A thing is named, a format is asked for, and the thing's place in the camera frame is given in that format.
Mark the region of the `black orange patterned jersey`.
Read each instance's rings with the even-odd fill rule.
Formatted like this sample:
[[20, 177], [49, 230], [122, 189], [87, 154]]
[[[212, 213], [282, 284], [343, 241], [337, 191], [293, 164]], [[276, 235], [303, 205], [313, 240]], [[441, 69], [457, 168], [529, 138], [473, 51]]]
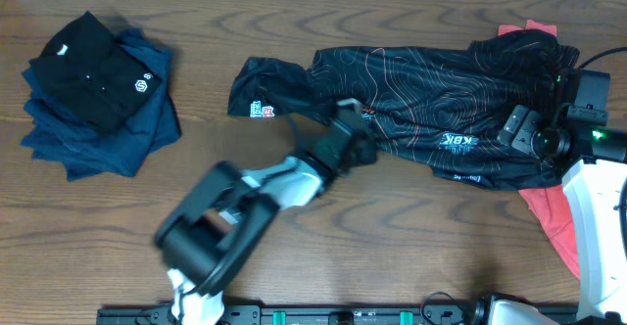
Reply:
[[498, 135], [517, 106], [550, 116], [556, 80], [579, 51], [541, 30], [514, 31], [464, 50], [344, 46], [308, 67], [252, 57], [236, 76], [230, 116], [296, 113], [320, 123], [341, 100], [362, 104], [379, 149], [434, 175], [483, 189], [550, 188], [555, 174]]

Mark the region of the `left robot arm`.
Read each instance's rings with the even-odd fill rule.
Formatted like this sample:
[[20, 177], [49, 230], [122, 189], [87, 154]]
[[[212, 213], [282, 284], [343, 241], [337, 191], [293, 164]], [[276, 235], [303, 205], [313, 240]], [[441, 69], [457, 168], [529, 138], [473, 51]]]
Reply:
[[154, 235], [174, 290], [176, 324], [216, 324], [222, 293], [277, 215], [304, 207], [350, 168], [377, 160], [374, 136], [359, 108], [338, 107], [328, 130], [282, 162], [241, 170], [214, 165]]

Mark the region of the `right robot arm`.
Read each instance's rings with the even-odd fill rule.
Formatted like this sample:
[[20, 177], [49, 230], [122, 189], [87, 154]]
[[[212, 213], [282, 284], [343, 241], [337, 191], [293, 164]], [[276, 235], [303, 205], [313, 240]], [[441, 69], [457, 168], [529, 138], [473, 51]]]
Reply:
[[547, 165], [574, 222], [579, 324], [626, 321], [626, 134], [607, 127], [610, 76], [564, 69], [546, 114], [514, 108], [500, 143]]

